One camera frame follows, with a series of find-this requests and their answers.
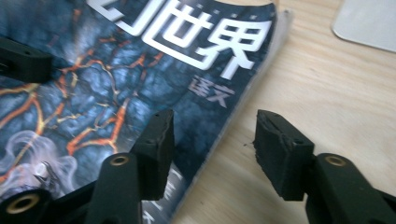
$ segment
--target magazine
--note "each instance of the magazine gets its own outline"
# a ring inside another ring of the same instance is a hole
[[[0,5],[0,36],[54,57],[47,83],[0,76],[0,202],[28,189],[57,199],[86,186],[106,157],[132,148],[153,114],[173,109],[174,162],[163,199],[143,202],[145,223],[170,222],[268,67],[278,18],[274,4],[211,0]]]

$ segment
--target blue cover artwork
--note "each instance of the blue cover artwork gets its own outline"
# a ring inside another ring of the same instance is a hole
[[[52,81],[0,77],[0,202],[27,189],[53,198],[96,179],[149,118],[175,111],[164,198],[145,223],[169,222],[265,60],[273,4],[212,0],[0,0],[0,36],[54,56]]]

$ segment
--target light wood surface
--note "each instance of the light wood surface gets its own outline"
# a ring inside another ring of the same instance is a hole
[[[338,39],[341,0],[280,0],[290,37],[192,187],[174,223],[308,223],[283,202],[255,160],[258,109],[279,113],[316,144],[352,160],[396,195],[396,54]]]

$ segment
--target wooden table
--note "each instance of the wooden table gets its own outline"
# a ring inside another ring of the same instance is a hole
[[[307,223],[304,203],[283,202],[255,160],[258,109],[279,113],[316,144],[316,154],[349,158],[374,187],[396,195],[396,54],[338,39],[331,25],[341,4],[280,0],[281,10],[295,13],[289,40],[174,223]]]

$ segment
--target cover illustration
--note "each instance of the cover illustration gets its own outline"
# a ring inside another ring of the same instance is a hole
[[[0,36],[53,55],[52,80],[0,76],[0,202],[43,188],[53,198],[94,181],[149,118],[175,111],[167,223],[265,60],[274,4],[212,0],[0,0]]]

